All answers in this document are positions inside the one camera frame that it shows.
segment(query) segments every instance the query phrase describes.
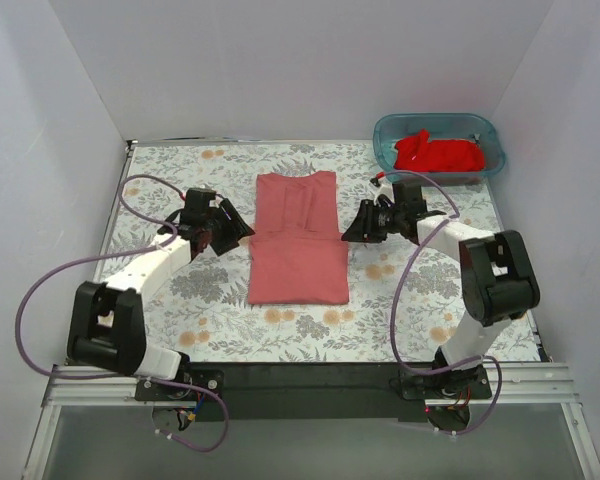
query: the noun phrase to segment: floral pattern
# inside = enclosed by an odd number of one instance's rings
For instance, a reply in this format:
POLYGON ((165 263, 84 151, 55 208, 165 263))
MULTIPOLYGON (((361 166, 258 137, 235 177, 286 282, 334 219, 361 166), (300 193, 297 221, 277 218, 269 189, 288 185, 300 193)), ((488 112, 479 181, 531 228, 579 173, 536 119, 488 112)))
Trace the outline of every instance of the floral pattern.
MULTIPOLYGON (((337 174, 341 231, 353 221, 360 200, 372 198, 369 179, 378 172, 368 142, 223 143, 206 146, 141 146, 129 175, 149 173, 181 189, 208 185, 229 198, 245 221, 255 219, 255 180, 277 172, 304 176, 320 170, 337 174)), ((498 229, 493 203, 483 184, 447 191, 462 212, 461 221, 498 229)), ((159 218, 180 208, 177 195, 150 181, 126 189, 131 206, 159 218)), ((449 211, 444 197, 425 188, 429 208, 449 211)), ((109 252, 148 245, 155 226, 129 212, 117 212, 109 252)), ((414 246, 397 235, 378 245, 349 246, 351 301, 341 307, 319 305, 251 306, 248 240, 218 258, 211 249, 180 270, 145 308, 147 335, 159 345, 187 353, 195 361, 392 361, 389 314, 393 293, 414 246)), ((130 258, 107 260, 102 280, 130 258)), ((455 331, 463 315, 458 264, 425 250, 402 292, 397 320, 398 345, 410 361, 429 361, 455 331)), ((513 322, 491 349, 507 361, 539 360, 528 321, 513 322)))

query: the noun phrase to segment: garment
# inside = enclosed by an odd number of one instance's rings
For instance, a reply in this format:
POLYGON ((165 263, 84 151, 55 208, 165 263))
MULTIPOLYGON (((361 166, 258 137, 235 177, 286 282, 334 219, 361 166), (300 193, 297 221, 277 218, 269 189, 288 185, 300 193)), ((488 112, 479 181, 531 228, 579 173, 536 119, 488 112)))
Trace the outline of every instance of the garment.
POLYGON ((396 143, 397 170, 414 172, 477 172, 485 167, 480 147, 469 140, 429 141, 429 132, 403 138, 396 143))
POLYGON ((258 175, 250 304, 349 302, 348 244, 340 240, 336 175, 258 175))

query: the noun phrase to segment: table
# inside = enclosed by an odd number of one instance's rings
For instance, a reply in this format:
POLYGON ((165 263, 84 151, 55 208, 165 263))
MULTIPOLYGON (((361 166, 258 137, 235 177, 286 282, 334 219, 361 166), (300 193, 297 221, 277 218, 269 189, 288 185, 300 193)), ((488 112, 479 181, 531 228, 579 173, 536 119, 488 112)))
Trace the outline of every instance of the table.
MULTIPOLYGON (((208 185, 229 198, 251 225, 258 174, 304 176, 335 171, 339 226, 344 231, 360 200, 372 198, 369 179, 379 171, 370 142, 177 143, 137 146, 128 175, 155 175, 183 190, 208 185)), ((482 229, 500 229, 486 184, 447 190, 460 208, 461 221, 482 229)), ((136 209, 159 218, 182 206, 171 190, 147 180, 132 181, 124 195, 136 209)), ((436 190, 426 188, 424 195, 430 209, 450 211, 436 190)), ((145 246, 156 232, 155 225, 124 209, 116 212, 113 222, 107 252, 145 246)), ((248 305, 248 239, 220 258, 207 249, 163 285, 145 308, 147 336, 154 343, 188 354, 193 361, 392 361, 390 305, 414 249, 398 235, 379 245, 351 244, 351 300, 337 307, 248 305)), ((97 278, 106 279, 130 260, 103 262, 97 278)), ((398 311, 397 339, 403 358, 430 361, 438 346, 453 334, 463 310, 457 262, 425 250, 408 279, 398 311)), ((513 322, 490 354, 503 361, 538 361, 530 319, 513 322)))

